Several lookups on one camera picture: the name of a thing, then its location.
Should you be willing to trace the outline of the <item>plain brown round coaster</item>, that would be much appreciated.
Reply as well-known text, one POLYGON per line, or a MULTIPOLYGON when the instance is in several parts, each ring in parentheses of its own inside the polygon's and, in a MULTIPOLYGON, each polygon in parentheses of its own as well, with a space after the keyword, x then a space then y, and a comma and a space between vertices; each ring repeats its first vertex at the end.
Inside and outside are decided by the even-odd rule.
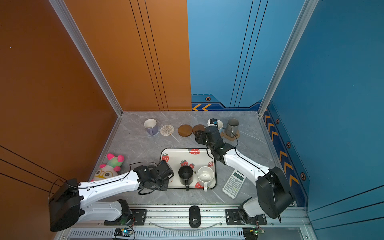
POLYGON ((181 125, 178 128, 178 134, 181 137, 189 137, 193 133, 193 127, 190 125, 181 125))

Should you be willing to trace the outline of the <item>cork paw print coaster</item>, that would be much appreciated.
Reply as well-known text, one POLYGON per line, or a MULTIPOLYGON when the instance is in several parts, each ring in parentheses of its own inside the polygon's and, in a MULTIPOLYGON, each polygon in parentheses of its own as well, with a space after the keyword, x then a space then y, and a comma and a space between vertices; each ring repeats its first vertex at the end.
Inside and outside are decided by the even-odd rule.
POLYGON ((226 132, 223 132, 223 133, 221 133, 221 137, 226 138, 229 141, 235 141, 236 139, 238 139, 240 137, 240 132, 237 131, 235 135, 230 134, 229 136, 227 135, 226 132))

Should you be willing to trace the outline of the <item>black mug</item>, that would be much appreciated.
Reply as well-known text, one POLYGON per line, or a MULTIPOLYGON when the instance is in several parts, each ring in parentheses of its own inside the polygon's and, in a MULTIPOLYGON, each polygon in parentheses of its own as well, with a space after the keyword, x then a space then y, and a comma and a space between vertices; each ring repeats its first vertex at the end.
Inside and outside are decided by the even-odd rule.
POLYGON ((182 166, 179 171, 179 178, 181 184, 185 187, 186 191, 190 190, 190 185, 194 180, 194 171, 190 166, 182 166))

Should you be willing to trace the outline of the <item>aluminium corner post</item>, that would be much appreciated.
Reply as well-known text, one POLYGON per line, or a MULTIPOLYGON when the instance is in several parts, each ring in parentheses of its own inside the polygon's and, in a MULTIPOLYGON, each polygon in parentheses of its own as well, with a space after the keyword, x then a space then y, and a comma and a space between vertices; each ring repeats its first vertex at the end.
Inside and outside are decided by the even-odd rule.
POLYGON ((67 33, 81 54, 83 60, 87 64, 89 70, 93 74, 104 95, 109 101, 118 117, 123 115, 123 109, 120 106, 112 88, 110 87, 105 75, 103 74, 99 64, 97 63, 91 49, 84 39, 79 27, 72 17, 66 3, 62 0, 49 0, 51 6, 65 27, 67 33))
POLYGON ((318 4, 319 0, 306 0, 300 14, 295 22, 293 30, 275 69, 275 72, 271 78, 271 81, 267 87, 263 100, 258 110, 259 117, 262 117, 267 110, 269 103, 286 71, 286 68, 301 40, 301 37, 313 15, 313 12, 318 4))

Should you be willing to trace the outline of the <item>white strawberry serving tray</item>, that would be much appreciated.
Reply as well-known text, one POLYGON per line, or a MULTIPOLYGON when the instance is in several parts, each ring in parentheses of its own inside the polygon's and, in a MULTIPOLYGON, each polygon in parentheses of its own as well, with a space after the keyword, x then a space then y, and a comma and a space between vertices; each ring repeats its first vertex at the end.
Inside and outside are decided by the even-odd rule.
POLYGON ((168 163, 174 172, 169 189, 207 191, 216 187, 216 164, 207 149, 167 148, 162 151, 160 160, 168 163))

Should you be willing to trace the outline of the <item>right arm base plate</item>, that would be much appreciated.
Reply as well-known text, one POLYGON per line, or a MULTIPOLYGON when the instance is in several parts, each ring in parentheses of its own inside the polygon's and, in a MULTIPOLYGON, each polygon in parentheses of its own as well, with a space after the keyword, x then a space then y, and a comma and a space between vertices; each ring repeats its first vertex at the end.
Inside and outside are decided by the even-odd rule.
POLYGON ((226 209, 226 223, 229 226, 234 225, 267 225, 267 219, 265 215, 258 215, 255 217, 249 217, 243 210, 239 209, 226 209))

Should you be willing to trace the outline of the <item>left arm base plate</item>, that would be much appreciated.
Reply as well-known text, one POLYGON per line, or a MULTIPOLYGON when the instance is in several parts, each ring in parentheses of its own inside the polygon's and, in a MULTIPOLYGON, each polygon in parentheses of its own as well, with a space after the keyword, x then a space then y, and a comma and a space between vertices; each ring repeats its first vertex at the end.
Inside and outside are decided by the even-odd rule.
POLYGON ((143 226, 145 224, 145 220, 147 217, 146 209, 134 209, 129 210, 128 213, 122 213, 120 217, 118 217, 114 221, 104 221, 105 226, 143 226))

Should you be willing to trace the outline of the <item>light blue mug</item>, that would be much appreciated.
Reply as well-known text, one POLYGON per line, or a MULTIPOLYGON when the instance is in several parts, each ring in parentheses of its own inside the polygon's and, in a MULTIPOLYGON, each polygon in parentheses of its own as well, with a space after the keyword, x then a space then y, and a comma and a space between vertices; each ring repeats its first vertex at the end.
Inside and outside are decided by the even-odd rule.
POLYGON ((218 130, 222 130, 223 129, 223 127, 224 127, 224 124, 223 124, 223 122, 222 121, 220 121, 220 120, 218 120, 218 130))

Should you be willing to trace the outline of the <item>scratched brown round coaster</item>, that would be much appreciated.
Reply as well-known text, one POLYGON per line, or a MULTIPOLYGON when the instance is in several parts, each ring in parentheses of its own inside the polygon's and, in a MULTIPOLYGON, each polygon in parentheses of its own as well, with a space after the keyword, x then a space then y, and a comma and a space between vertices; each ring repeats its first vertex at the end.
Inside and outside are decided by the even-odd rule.
POLYGON ((196 135, 196 133, 198 132, 198 131, 205 131, 205 129, 206 129, 206 127, 204 126, 204 125, 201 125, 201 124, 199 124, 199 125, 195 125, 194 127, 193 127, 193 134, 194 135, 196 135))

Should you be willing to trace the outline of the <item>black computer mouse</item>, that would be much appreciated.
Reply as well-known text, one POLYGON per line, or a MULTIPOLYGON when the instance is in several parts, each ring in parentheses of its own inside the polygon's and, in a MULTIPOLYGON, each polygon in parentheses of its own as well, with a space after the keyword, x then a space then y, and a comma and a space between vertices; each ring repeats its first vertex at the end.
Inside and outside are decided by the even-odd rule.
POLYGON ((189 208, 189 225, 194 229, 201 225, 201 210, 198 206, 191 206, 189 208))

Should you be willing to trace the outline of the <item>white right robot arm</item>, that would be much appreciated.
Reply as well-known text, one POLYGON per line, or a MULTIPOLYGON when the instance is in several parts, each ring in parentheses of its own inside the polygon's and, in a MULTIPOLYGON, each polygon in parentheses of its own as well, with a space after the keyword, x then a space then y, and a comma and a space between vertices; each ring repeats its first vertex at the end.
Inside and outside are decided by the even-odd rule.
POLYGON ((260 215, 280 219, 281 213, 296 201, 282 169, 263 166, 244 156, 237 147, 223 141, 216 126, 197 131, 195 140, 211 151, 215 161, 239 171, 256 186, 257 197, 249 198, 239 206, 239 216, 245 224, 252 223, 260 215))

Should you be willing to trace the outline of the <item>circuit board right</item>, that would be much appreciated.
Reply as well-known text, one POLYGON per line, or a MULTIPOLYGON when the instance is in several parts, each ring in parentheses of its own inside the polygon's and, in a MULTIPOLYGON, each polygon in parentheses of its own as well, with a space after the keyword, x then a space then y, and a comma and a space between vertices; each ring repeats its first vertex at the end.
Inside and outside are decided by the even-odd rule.
POLYGON ((264 229, 243 228, 243 236, 245 240, 258 240, 264 233, 264 229))

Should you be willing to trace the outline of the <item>green circuit board left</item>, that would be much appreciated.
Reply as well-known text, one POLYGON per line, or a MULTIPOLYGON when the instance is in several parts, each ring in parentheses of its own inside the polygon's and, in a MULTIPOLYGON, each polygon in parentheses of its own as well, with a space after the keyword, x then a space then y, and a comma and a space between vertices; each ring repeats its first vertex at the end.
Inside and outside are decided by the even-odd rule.
POLYGON ((128 228, 115 229, 114 238, 133 239, 135 236, 134 231, 128 228))

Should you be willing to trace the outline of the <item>grey mug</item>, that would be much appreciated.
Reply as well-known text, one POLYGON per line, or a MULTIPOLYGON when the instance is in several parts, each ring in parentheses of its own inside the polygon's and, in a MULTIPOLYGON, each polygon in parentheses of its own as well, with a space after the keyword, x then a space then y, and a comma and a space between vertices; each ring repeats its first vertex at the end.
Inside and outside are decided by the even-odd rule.
POLYGON ((225 134, 229 138, 236 138, 238 135, 238 131, 239 131, 239 124, 240 124, 240 122, 237 119, 235 119, 235 118, 229 119, 227 121, 227 127, 225 129, 225 134))

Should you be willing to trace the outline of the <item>aluminium corner post left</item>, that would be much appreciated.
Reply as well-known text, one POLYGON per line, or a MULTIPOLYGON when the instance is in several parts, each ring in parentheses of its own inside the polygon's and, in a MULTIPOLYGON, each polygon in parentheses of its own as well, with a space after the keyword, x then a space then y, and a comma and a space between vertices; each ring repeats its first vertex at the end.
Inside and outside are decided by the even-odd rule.
POLYGON ((97 63, 91 49, 84 39, 79 27, 72 17, 66 3, 62 0, 49 0, 51 6, 65 27, 67 33, 81 54, 83 60, 87 64, 89 70, 93 74, 104 95, 109 101, 118 117, 123 115, 123 109, 120 106, 112 88, 110 87, 105 75, 103 74, 99 64, 97 63))

